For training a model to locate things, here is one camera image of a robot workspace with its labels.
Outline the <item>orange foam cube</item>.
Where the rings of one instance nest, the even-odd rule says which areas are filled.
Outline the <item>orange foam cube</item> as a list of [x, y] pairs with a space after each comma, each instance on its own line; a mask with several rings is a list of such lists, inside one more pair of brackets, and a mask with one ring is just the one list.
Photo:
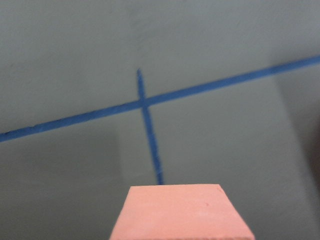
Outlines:
[[111, 240], [253, 240], [218, 184], [131, 186]]

